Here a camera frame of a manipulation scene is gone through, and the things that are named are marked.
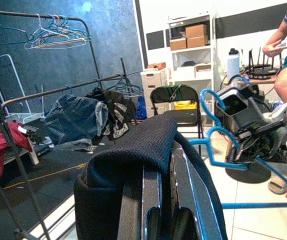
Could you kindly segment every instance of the blue wall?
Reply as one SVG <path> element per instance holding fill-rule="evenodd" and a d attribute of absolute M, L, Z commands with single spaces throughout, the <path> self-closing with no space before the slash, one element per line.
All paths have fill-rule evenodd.
<path fill-rule="evenodd" d="M 127 73 L 142 71 L 140 47 L 136 29 L 132 0 L 0 0 L 0 10 L 11 12 L 57 14 L 78 17 L 88 25 L 99 68 L 100 77 L 122 72 L 120 58 L 125 62 Z M 50 20 L 42 19 L 46 27 Z M 0 23 L 7 27 L 20 28 L 33 33 L 38 28 L 38 19 L 0 15 Z M 83 29 L 79 22 L 70 21 L 69 26 Z M 0 41 L 23 40 L 22 34 L 4 31 Z M 23 44 L 0 46 L 0 55 L 10 54 L 18 71 L 26 94 L 36 93 L 35 85 L 45 91 L 90 81 L 97 77 L 89 45 L 70 49 L 31 49 Z M 140 74 L 130 77 L 131 83 L 141 85 Z M 15 75 L 7 58 L 0 59 L 0 86 L 7 99 L 21 96 Z M 94 86 L 76 88 L 73 93 L 83 96 Z M 49 110 L 60 93 L 45 97 L 45 108 Z M 33 112 L 41 111 L 39 99 L 29 101 Z M 11 111 L 26 111 L 19 104 Z"/>

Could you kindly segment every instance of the black folding chair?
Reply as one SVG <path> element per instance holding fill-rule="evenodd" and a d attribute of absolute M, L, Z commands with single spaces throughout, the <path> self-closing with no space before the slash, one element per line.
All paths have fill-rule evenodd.
<path fill-rule="evenodd" d="M 179 84 L 156 87 L 150 94 L 154 115 L 158 115 L 156 104 L 178 101 L 194 101 L 196 109 L 168 110 L 163 114 L 176 120 L 178 127 L 198 127 L 198 138 L 204 138 L 202 115 L 197 92 L 190 86 Z"/>

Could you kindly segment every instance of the denim jeans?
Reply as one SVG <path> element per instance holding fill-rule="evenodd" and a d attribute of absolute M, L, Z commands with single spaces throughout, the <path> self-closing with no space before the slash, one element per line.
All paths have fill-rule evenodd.
<path fill-rule="evenodd" d="M 100 135 L 108 119 L 108 107 L 93 98 L 63 95 L 45 118 L 52 142 L 63 144 Z"/>

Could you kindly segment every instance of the white tile floor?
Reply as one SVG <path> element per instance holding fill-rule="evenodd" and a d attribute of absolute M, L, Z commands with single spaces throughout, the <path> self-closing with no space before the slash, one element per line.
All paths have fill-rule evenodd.
<path fill-rule="evenodd" d="M 188 128 L 178 130 L 194 131 Z M 184 136 L 191 138 L 196 135 L 186 133 Z M 227 141 L 221 135 L 214 134 L 212 143 L 216 149 L 215 160 L 224 161 Z M 209 159 L 206 159 L 205 163 L 222 203 L 287 202 L 284 194 L 276 195 L 269 191 L 268 180 L 259 184 L 238 182 L 227 175 L 224 168 L 210 165 Z M 287 208 L 225 209 L 223 213 L 229 240 L 287 240 Z M 75 229 L 63 239 L 77 240 Z"/>

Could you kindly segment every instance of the floor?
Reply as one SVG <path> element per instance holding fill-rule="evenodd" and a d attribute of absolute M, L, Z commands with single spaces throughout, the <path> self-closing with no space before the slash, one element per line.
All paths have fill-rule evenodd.
<path fill-rule="evenodd" d="M 190 132 L 193 129 L 179 129 L 180 132 Z M 185 133 L 185 137 L 191 138 L 192 133 Z M 215 148 L 216 161 L 224 161 L 227 141 L 223 136 L 215 134 L 212 139 Z M 209 159 L 205 157 L 205 163 L 210 170 L 211 177 L 218 191 L 222 203 L 282 203 L 287 202 L 285 195 L 277 195 L 268 189 L 269 180 L 250 184 L 236 181 L 227 175 L 224 168 L 210 165 Z M 281 171 L 287 172 L 287 165 L 272 163 Z M 52 215 L 64 213 L 73 204 L 73 197 L 70 198 L 65 206 L 57 209 Z M 50 226 L 53 216 L 50 215 L 45 220 L 46 225 Z M 58 223 L 57 229 L 64 229 L 73 224 L 74 212 L 72 211 L 67 218 Z M 262 208 L 262 209 L 225 209 L 224 218 L 226 232 L 229 240 L 287 240 L 287 208 Z M 41 231 L 37 226 L 31 234 L 38 237 Z M 51 239 L 56 239 L 60 233 L 56 233 L 56 228 L 51 231 Z M 68 233 L 61 237 L 62 240 L 76 240 L 77 234 L 73 227 Z"/>

